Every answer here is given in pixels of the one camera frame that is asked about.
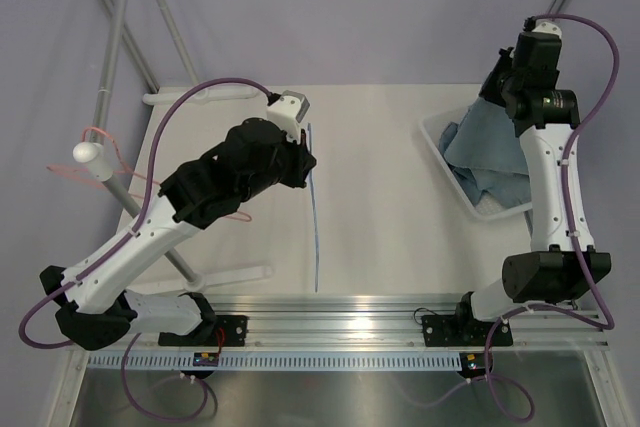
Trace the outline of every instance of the white plastic bin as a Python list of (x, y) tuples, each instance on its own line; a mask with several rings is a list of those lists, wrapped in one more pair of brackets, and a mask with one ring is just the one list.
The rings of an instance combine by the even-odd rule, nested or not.
[(504, 219), (505, 217), (510, 217), (512, 215), (521, 214), (527, 210), (531, 210), (531, 202), (527, 202), (526, 204), (518, 205), (517, 207), (512, 207), (510, 209), (505, 209), (496, 199), (493, 198), (493, 196), (486, 192), (482, 194), (478, 205), (474, 207), (469, 201), (467, 194), (465, 194), (462, 187), (460, 187), (460, 184), (453, 175), (453, 172), (451, 172), (449, 165), (442, 157), (442, 154), (440, 154), (440, 151), (438, 150), (438, 143), (442, 132), (444, 132), (444, 129), (446, 129), (449, 123), (460, 123), (464, 115), (467, 113), (467, 110), (468, 107), (463, 107), (461, 109), (442, 112), (440, 114), (427, 117), (420, 122), (420, 130), (422, 131), (424, 138), (427, 140), (427, 145), (433, 152), (433, 155), (438, 159), (438, 163), (444, 170), (447, 178), (451, 181), (453, 188), (458, 195), (460, 195), (462, 203), (467, 209), (469, 209), (471, 215), (476, 219), (484, 221)]

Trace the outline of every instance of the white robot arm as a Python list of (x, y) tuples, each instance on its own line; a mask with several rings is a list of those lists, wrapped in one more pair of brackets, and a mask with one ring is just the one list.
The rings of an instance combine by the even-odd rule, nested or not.
[[(555, 304), (584, 295), (589, 285), (572, 237), (579, 237), (595, 282), (611, 270), (610, 255), (596, 252), (585, 219), (577, 142), (573, 142), (571, 152), (564, 152), (580, 125), (580, 115), (575, 94), (556, 89), (561, 47), (560, 27), (527, 19), (515, 49), (500, 50), (498, 62), (482, 86), (480, 97), (505, 108), (527, 161), (533, 207), (531, 251), (507, 257), (501, 277), (481, 290), (465, 294), (453, 316), (423, 316), (428, 346), (483, 346), (492, 323), (518, 304)], [(566, 215), (567, 194), (575, 226)], [(511, 345), (511, 335), (506, 331), (504, 336), (496, 333), (493, 345)]]
[[(267, 109), (270, 120), (245, 120), (229, 131), (224, 142), (169, 176), (135, 233), (137, 217), (75, 266), (45, 269), (40, 279), (47, 293), (75, 283), (55, 299), (61, 332), (87, 350), (106, 347), (126, 333), (174, 334), (187, 343), (206, 345), (216, 315), (200, 294), (168, 297), (126, 289), (169, 249), (236, 212), (242, 202), (269, 186), (305, 187), (316, 165), (300, 128), (308, 107), (304, 96), (284, 92)], [(124, 237), (130, 238), (99, 268), (77, 280)]]

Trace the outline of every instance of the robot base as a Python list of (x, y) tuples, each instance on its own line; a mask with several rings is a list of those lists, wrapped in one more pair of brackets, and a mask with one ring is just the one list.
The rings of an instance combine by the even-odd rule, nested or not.
[(215, 332), (222, 329), (224, 347), (244, 347), (248, 321), (249, 318), (246, 315), (218, 315), (213, 333), (208, 338), (199, 341), (188, 336), (162, 333), (158, 338), (158, 345), (161, 347), (218, 347)]
[[(422, 335), (426, 347), (484, 347), (494, 322), (481, 322), (471, 313), (471, 292), (465, 294), (453, 315), (427, 314), (422, 318)], [(496, 330), (491, 345), (513, 345), (511, 328), (505, 324)]]

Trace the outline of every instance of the white knob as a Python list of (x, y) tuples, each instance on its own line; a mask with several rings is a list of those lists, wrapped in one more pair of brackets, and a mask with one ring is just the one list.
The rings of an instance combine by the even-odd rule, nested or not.
[(104, 158), (104, 147), (92, 142), (80, 142), (73, 148), (73, 158), (100, 182), (113, 176), (113, 169)]

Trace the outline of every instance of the white tabletop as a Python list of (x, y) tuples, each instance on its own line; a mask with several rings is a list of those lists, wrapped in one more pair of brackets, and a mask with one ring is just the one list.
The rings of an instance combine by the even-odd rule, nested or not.
[[(499, 278), (504, 258), (529, 249), (522, 215), (475, 220), (451, 188), (419, 132), (425, 117), (469, 105), (477, 85), (277, 87), (311, 102), (313, 171), (323, 294), (463, 293)], [(218, 144), (247, 117), (265, 116), (265, 99), (185, 104), (165, 129), (156, 165), (164, 180), (182, 162)], [(146, 171), (153, 134), (168, 105), (153, 108), (136, 166)], [(133, 179), (132, 193), (143, 182)], [(177, 250), (203, 273), (269, 265), (267, 280), (216, 288), (220, 293), (314, 291), (315, 254), (309, 189), (278, 185), (241, 207), (243, 223), (221, 219)], [(125, 213), (121, 226), (130, 217)], [(162, 258), (136, 282), (176, 279)]]

